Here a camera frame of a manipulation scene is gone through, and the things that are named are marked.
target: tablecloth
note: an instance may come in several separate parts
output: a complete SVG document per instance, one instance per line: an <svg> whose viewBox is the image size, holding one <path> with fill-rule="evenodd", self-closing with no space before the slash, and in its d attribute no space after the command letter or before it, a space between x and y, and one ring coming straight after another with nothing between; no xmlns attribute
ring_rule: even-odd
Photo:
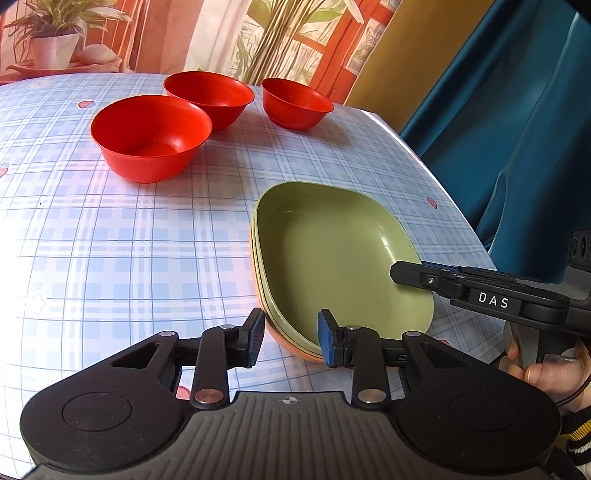
<svg viewBox="0 0 591 480"><path fill-rule="evenodd" d="M90 121L120 98L162 93L163 79L75 74L0 88L0 473L31 468L18 419L40 389L155 332L185 338L242 323L256 306L251 214L279 182L367 194L402 223L422 260L493 268L398 135L340 105L315 128L290 132L269 121L255 89L239 121L214 133L178 177L122 180L90 138ZM502 324L436 297L429 333L491 361ZM191 375L181 380L189 388ZM394 370L389 377L400 396ZM350 378L291 356L270 335L255 368L229 372L233 392L347 392Z"/></svg>

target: red bowl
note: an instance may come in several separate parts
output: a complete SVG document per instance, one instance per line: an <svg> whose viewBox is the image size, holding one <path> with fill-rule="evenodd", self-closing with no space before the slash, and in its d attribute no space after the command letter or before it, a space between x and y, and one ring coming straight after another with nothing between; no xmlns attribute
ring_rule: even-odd
<svg viewBox="0 0 591 480"><path fill-rule="evenodd" d="M262 107L273 123L289 130L312 128L335 109L316 90L285 79L262 81Z"/></svg>
<svg viewBox="0 0 591 480"><path fill-rule="evenodd" d="M213 131L232 125L255 94L242 82L213 72L179 72L167 77L164 90L202 108L212 119Z"/></svg>
<svg viewBox="0 0 591 480"><path fill-rule="evenodd" d="M164 95L140 95L96 114L90 135L107 165L138 183L181 173L212 132L212 121L195 105Z"/></svg>

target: metal screw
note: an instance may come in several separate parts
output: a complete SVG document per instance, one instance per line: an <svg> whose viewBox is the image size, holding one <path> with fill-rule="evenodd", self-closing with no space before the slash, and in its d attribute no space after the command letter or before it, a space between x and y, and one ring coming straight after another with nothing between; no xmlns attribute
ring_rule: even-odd
<svg viewBox="0 0 591 480"><path fill-rule="evenodd" d="M386 400L386 394L377 388L366 388L357 394L357 398L363 403L380 403Z"/></svg>
<svg viewBox="0 0 591 480"><path fill-rule="evenodd" d="M199 403L212 405L223 400L223 393L215 388L204 388L195 393L195 400Z"/></svg>

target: teal fabric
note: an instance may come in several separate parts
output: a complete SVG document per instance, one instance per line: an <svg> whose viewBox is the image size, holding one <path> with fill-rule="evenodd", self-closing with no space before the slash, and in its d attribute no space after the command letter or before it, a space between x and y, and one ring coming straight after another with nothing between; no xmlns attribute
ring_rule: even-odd
<svg viewBox="0 0 591 480"><path fill-rule="evenodd" d="M497 269L557 282L570 232L589 226L591 25L577 15L476 231Z"/></svg>
<svg viewBox="0 0 591 480"><path fill-rule="evenodd" d="M573 17L564 0L497 0L402 131L474 228L554 71ZM462 79L449 80L459 74ZM446 107L437 110L438 101Z"/></svg>

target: green bowl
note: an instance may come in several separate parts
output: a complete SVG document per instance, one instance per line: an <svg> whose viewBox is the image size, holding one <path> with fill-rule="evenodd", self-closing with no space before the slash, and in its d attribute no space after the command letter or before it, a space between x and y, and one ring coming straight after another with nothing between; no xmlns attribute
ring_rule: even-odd
<svg viewBox="0 0 591 480"><path fill-rule="evenodd" d="M420 260L404 228L378 202L351 190L288 182L267 190L253 217L258 287L277 309L280 332L297 345L320 354L320 309L330 309L341 326L365 326L383 338L428 329L433 294L389 276L394 262Z"/></svg>
<svg viewBox="0 0 591 480"><path fill-rule="evenodd" d="M254 225L251 228L251 255L253 259L253 269L255 274L255 281L256 287L258 290L258 297L261 303L261 308L267 314L267 320L271 324L271 328L273 329L273 333L278 334L287 345L284 345L286 348L290 348L291 350L309 360L314 361L322 361L322 352L320 347L311 343L305 337L301 336L298 332L296 332L293 328L289 328L289 332L286 332L282 329L281 325L288 325L287 321L279 312L279 309L273 302L273 299L268 296L268 285L267 279L261 276L261 270L259 267L259 256L258 250L256 249L254 236Z"/></svg>

